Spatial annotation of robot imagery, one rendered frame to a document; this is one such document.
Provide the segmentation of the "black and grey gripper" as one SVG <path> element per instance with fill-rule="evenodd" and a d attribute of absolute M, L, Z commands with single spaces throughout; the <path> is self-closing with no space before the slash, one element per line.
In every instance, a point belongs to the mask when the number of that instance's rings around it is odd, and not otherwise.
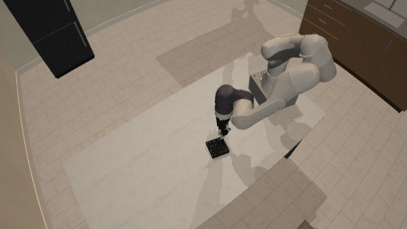
<path fill-rule="evenodd" d="M 231 118 L 226 120 L 219 120 L 219 118 L 216 117 L 216 122 L 218 126 L 218 135 L 219 136 L 221 135 L 221 139 L 225 138 L 225 135 L 227 135 L 231 130 L 231 128 L 228 127 L 228 122 L 230 121 L 230 119 Z"/>

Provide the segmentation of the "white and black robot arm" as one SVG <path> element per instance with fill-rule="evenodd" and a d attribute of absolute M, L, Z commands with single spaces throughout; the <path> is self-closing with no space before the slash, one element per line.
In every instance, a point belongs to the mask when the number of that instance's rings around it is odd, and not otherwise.
<path fill-rule="evenodd" d="M 266 102 L 254 109 L 254 96 L 246 90 L 222 85 L 216 91 L 216 117 L 225 120 L 232 116 L 231 123 L 237 129 L 252 127 L 284 108 L 292 98 L 319 82 L 329 82 L 337 74 L 328 42 L 317 34 L 283 34 L 264 43 L 261 54 L 268 60 L 268 68 L 260 79 L 262 89 L 270 94 Z M 302 64 L 285 71 L 291 58 L 303 58 Z"/>

